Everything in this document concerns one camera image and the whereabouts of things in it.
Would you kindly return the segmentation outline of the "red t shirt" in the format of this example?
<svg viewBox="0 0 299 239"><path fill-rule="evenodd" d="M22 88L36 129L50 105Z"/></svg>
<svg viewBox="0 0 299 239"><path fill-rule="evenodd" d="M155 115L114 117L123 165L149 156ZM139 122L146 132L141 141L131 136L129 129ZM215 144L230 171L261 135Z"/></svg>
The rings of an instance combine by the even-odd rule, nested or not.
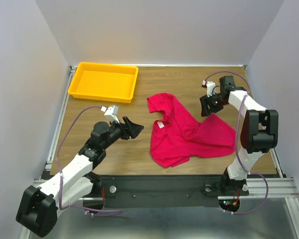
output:
<svg viewBox="0 0 299 239"><path fill-rule="evenodd" d="M150 113L161 113L153 123L150 154L164 168L186 163L191 157L215 158L235 150L235 130L212 114L198 122L185 106L169 93L148 97Z"/></svg>

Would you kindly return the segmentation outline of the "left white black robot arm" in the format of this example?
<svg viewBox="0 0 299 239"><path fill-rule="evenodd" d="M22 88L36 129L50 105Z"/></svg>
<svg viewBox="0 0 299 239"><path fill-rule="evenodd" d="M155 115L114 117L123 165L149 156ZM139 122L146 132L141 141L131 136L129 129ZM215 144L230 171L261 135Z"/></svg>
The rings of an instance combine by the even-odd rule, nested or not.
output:
<svg viewBox="0 0 299 239"><path fill-rule="evenodd" d="M90 138L67 166L38 187L25 189L16 221L41 238L48 235L64 210L87 194L100 193L101 180L93 170L106 157L106 149L119 139L136 138L143 129L128 117L123 117L123 122L96 123Z"/></svg>

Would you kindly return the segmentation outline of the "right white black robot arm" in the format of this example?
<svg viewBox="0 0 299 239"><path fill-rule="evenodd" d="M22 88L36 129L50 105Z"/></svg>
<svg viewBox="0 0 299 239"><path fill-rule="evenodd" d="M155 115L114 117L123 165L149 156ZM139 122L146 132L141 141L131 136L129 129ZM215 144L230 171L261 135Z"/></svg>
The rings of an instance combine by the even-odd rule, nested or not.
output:
<svg viewBox="0 0 299 239"><path fill-rule="evenodd" d="M225 105L234 106L239 114L235 135L236 158L228 166L219 182L220 191L245 193L247 176L259 158L278 143L279 113L257 103L243 87L236 86L233 76L223 76L216 84L203 80L206 95L200 97L203 117L217 113Z"/></svg>

